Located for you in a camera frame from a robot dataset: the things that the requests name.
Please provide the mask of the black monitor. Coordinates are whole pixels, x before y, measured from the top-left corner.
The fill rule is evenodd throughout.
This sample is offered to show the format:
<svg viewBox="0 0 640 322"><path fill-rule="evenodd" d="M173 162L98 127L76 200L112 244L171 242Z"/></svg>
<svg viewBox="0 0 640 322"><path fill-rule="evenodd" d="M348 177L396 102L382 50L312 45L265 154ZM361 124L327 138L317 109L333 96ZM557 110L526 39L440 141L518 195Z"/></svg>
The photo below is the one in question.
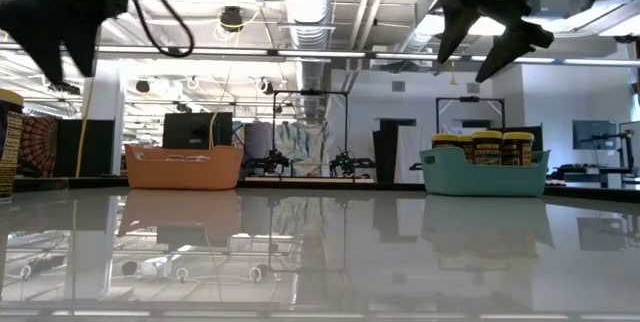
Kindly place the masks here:
<svg viewBox="0 0 640 322"><path fill-rule="evenodd" d="M213 113L167 113L164 116L162 147L169 149L208 149ZM214 146L232 144L233 114L218 112L213 123Z"/></svg>

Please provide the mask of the grey wall monitor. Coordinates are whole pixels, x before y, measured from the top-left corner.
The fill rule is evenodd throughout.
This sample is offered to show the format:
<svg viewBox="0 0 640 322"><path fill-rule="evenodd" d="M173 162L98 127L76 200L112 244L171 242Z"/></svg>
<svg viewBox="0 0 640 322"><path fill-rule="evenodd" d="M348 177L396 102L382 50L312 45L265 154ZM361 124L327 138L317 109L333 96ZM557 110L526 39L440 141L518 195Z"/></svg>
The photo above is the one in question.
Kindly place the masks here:
<svg viewBox="0 0 640 322"><path fill-rule="evenodd" d="M617 148L617 124L607 120L574 120L574 150L615 150Z"/></svg>

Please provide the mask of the orange plastic bin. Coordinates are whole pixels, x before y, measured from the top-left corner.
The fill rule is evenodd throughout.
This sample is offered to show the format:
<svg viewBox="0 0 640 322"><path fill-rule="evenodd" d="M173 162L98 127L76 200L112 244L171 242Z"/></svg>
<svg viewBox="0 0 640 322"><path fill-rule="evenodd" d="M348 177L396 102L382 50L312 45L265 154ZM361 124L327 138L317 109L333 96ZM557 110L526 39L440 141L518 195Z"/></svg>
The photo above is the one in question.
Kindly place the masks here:
<svg viewBox="0 0 640 322"><path fill-rule="evenodd" d="M126 145L129 186L138 189L229 190L240 177L244 151L168 149Z"/></svg>

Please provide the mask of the silver ventilation duct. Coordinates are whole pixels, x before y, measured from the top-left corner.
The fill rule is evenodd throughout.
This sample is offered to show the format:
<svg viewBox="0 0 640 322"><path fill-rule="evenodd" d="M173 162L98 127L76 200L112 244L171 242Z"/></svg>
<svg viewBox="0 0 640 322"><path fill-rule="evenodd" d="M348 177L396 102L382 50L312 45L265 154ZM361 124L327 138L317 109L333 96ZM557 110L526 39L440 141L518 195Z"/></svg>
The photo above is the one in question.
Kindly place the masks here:
<svg viewBox="0 0 640 322"><path fill-rule="evenodd" d="M329 46L330 31L324 26L330 21L331 0L284 0L287 22L295 25L289 30L294 49L326 50ZM296 62L296 82L299 90L321 90L326 63ZM300 97L302 116L308 123L317 124L324 120L326 97Z"/></svg>

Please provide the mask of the light plastic sheet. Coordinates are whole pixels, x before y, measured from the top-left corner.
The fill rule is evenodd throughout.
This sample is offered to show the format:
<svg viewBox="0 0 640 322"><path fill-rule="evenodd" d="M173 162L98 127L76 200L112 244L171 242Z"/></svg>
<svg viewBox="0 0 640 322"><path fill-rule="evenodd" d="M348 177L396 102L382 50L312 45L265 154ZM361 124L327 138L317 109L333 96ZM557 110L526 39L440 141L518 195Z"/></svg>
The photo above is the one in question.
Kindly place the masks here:
<svg viewBox="0 0 640 322"><path fill-rule="evenodd" d="M232 145L244 149L244 158L267 158L275 149L294 162L319 163L334 142L327 125L283 122L232 122Z"/></svg>

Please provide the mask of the black gantry frame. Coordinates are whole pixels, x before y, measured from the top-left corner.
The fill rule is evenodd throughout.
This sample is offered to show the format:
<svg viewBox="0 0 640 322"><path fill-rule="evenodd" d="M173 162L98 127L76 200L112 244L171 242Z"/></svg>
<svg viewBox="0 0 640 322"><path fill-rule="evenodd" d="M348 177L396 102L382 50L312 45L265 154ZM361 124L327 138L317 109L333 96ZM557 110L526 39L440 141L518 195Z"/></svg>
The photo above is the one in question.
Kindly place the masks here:
<svg viewBox="0 0 640 322"><path fill-rule="evenodd" d="M506 103L504 98L483 98L478 96L460 96L460 97L437 97L435 99L436 107L436 132L441 133L442 124L440 122L441 115L453 103L479 103L486 102L500 117L501 127L506 126Z"/></svg>
<svg viewBox="0 0 640 322"><path fill-rule="evenodd" d="M312 124L306 122L304 116L302 116L302 103L301 98L294 97L297 95L302 95L306 97L311 96L322 96L326 97L326 110L324 115L324 120L322 123ZM340 135L342 139L342 146L340 148L335 148L334 145L336 143L336 136L334 135L334 130L331 126L330 121L330 109L331 102L335 99L339 99L342 101L342 109L343 109L343 117L344 122L342 123L343 132ZM349 156L349 142L348 142L348 133L349 133L349 122L350 122L350 111L349 111L349 96L346 92L343 91L322 91L322 90L300 90L300 91L287 91L287 90L276 90L273 94L272 100L272 119L271 124L276 126L277 124L281 124L283 122L299 122L307 125L327 125L329 127L330 132L334 136L333 144L326 149L325 152L325 160L319 163L311 163L311 162L294 162L286 157L284 157L281 153L277 152L273 149L269 156L268 160L272 165L280 165L282 167L282 171L288 174L291 177L301 176L301 177L339 177L339 176L349 176L353 173L353 169L349 167L346 171L342 170L342 165L344 163L350 162Z"/></svg>

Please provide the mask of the light teal plastic bin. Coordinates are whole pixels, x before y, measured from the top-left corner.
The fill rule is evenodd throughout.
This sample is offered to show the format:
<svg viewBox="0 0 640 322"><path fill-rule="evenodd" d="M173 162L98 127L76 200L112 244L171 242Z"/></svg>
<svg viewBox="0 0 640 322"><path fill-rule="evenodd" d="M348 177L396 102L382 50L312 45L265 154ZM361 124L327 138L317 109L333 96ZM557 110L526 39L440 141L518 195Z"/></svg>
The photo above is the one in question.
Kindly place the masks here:
<svg viewBox="0 0 640 322"><path fill-rule="evenodd" d="M537 197L544 193L551 151L534 152L529 166L475 165L459 147L420 152L425 189L449 196Z"/></svg>

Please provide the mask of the black standing panel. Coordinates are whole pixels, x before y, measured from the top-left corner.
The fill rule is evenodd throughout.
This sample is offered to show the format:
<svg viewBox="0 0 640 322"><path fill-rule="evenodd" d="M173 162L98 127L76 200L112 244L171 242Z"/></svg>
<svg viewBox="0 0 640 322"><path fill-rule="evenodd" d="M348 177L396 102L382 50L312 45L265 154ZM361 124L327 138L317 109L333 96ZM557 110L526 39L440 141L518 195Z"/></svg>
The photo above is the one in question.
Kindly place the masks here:
<svg viewBox="0 0 640 322"><path fill-rule="evenodd" d="M398 132L401 126L415 127L415 119L381 118L379 129L373 132L376 177L379 183L395 180Z"/></svg>
<svg viewBox="0 0 640 322"><path fill-rule="evenodd" d="M74 177L78 158L82 120L58 121L54 177ZM88 120L84 133L80 177L111 174L114 138L112 120Z"/></svg>

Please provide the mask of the patterned red tapestry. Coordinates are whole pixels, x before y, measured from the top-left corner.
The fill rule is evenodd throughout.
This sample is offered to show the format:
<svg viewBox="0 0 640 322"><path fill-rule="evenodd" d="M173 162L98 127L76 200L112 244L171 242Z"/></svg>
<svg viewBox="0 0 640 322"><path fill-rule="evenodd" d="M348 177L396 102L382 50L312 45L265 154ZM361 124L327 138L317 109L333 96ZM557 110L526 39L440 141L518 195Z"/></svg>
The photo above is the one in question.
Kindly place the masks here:
<svg viewBox="0 0 640 322"><path fill-rule="evenodd" d="M52 177L56 162L58 119L26 116L23 119L17 174Z"/></svg>

